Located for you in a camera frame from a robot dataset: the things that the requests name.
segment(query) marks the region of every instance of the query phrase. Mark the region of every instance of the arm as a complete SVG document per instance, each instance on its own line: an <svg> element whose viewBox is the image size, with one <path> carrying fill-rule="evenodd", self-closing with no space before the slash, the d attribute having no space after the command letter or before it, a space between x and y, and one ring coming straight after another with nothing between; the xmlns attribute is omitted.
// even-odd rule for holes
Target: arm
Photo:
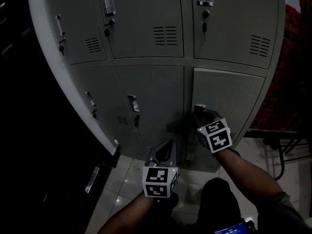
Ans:
<svg viewBox="0 0 312 234"><path fill-rule="evenodd" d="M261 168L244 160L231 150L216 153L216 158L242 194L254 205L259 205L283 192L278 183Z"/></svg>
<svg viewBox="0 0 312 234"><path fill-rule="evenodd" d="M153 197L139 194L130 204L112 216L99 230L98 234L133 233L154 202Z"/></svg>

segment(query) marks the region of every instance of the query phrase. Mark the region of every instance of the brick wall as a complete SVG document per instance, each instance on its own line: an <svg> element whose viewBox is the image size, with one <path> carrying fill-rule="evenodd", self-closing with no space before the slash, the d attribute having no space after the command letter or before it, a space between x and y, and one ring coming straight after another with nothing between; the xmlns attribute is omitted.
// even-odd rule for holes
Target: brick wall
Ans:
<svg viewBox="0 0 312 234"><path fill-rule="evenodd" d="M297 131L303 121L298 84L312 69L312 0L300 0L301 14L286 5L281 53L266 97L250 128Z"/></svg>

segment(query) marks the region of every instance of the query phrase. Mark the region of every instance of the sleeve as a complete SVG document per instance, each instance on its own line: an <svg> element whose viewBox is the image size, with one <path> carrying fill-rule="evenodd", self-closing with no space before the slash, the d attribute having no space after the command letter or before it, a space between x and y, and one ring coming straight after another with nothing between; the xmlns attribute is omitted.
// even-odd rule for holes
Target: sleeve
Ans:
<svg viewBox="0 0 312 234"><path fill-rule="evenodd" d="M258 206L259 233L311 233L286 193L278 193Z"/></svg>

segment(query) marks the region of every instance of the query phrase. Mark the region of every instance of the black pants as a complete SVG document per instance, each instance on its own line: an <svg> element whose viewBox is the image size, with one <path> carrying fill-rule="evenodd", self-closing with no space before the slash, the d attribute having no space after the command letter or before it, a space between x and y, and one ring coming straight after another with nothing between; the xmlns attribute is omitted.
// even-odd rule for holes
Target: black pants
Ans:
<svg viewBox="0 0 312 234"><path fill-rule="evenodd" d="M138 233L177 233L192 231L197 233L214 233L241 222L238 202L230 190L228 182L220 178L208 181L200 196L200 207L197 222L184 230L171 217L174 203L166 199L161 203L155 202L147 213Z"/></svg>

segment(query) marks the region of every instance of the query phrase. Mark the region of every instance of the locker vent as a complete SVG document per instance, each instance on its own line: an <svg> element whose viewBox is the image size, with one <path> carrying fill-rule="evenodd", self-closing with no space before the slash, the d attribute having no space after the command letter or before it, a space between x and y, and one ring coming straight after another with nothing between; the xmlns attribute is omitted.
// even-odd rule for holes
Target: locker vent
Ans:
<svg viewBox="0 0 312 234"><path fill-rule="evenodd" d="M231 136L231 139L234 139L236 136L236 133L231 133L230 136Z"/></svg>
<svg viewBox="0 0 312 234"><path fill-rule="evenodd" d="M262 57L268 57L270 41L271 40L269 39L252 35L249 53Z"/></svg>
<svg viewBox="0 0 312 234"><path fill-rule="evenodd" d="M179 132L179 126L166 124L166 131L177 134Z"/></svg>
<svg viewBox="0 0 312 234"><path fill-rule="evenodd" d="M86 44L87 44L87 48L88 48L89 53L101 51L97 37L87 39Z"/></svg>
<svg viewBox="0 0 312 234"><path fill-rule="evenodd" d="M176 27L154 27L155 45L176 45Z"/></svg>
<svg viewBox="0 0 312 234"><path fill-rule="evenodd" d="M116 116L116 117L117 117L117 120L118 120L118 122L119 122L120 124L129 125L129 124L128 124L127 118L125 118L125 117L120 117L120 116Z"/></svg>

